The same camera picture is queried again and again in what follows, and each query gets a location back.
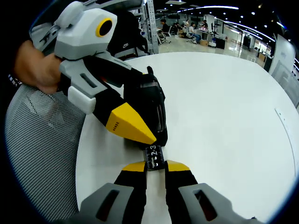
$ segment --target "gray gripper housing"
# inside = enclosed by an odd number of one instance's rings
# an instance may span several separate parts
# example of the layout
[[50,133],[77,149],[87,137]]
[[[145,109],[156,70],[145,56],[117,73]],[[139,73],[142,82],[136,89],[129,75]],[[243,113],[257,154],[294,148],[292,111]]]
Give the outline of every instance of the gray gripper housing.
[[262,224],[255,218],[245,219],[236,214],[232,203],[206,183],[178,189],[192,224]]
[[88,196],[79,213],[56,224],[121,224],[133,187],[106,183]]

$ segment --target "desk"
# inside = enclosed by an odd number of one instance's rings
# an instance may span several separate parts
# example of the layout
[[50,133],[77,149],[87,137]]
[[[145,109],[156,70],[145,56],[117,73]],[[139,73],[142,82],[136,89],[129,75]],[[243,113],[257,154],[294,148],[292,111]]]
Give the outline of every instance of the desk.
[[[164,53],[126,62],[142,72],[152,66],[163,87],[165,159],[189,166],[198,183],[227,197],[239,215],[267,221],[295,178],[290,142],[274,108],[289,121],[299,146],[299,115],[280,85],[258,64],[219,54]],[[142,160],[133,142],[88,115],[76,167],[79,206],[106,182],[113,183],[124,166]],[[171,223],[163,171],[148,173],[142,223]]]
[[195,29],[194,30],[198,35],[201,36],[202,39],[206,39],[207,41],[212,41],[212,36],[211,36],[211,33],[209,32],[206,32],[206,31],[202,31],[202,30],[199,30],[199,29]]

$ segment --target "cardboard box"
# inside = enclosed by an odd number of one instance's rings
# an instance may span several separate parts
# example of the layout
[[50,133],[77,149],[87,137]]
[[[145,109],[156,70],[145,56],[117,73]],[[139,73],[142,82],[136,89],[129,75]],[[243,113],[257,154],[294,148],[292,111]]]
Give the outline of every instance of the cardboard box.
[[208,45],[208,41],[200,40],[200,44],[201,44],[202,46],[207,46],[207,45]]

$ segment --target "chair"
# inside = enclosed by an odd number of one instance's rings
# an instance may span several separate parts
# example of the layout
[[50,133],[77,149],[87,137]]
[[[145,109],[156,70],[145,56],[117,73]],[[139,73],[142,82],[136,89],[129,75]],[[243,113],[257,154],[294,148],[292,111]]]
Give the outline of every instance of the chair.
[[168,32],[162,32],[162,35],[163,35],[163,37],[164,37],[164,42],[165,42],[165,41],[168,41],[168,40],[167,40],[168,37],[171,37],[170,30],[171,30],[171,26],[169,26],[169,30],[168,30]]
[[15,177],[34,208],[51,222],[78,212],[76,159],[85,114],[58,92],[22,84],[5,119],[5,144]]
[[188,38],[187,42],[188,41],[193,41],[193,33],[189,32],[189,27],[186,28],[186,36]]

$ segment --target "yellow circle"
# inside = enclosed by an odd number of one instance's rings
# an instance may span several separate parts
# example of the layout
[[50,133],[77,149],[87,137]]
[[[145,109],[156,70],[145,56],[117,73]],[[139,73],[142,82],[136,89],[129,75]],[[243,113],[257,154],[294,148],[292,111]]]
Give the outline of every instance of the yellow circle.
[[103,26],[103,24],[104,24],[105,22],[107,22],[107,21],[111,21],[111,23],[112,23],[112,19],[111,19],[111,18],[105,18],[105,19],[103,19],[103,20],[99,23],[99,25],[97,26],[97,29],[96,29],[96,31],[95,31],[95,34],[96,34],[97,37],[103,37],[103,36],[106,35],[106,34],[101,35],[101,34],[100,34],[100,29],[101,29],[101,27]]

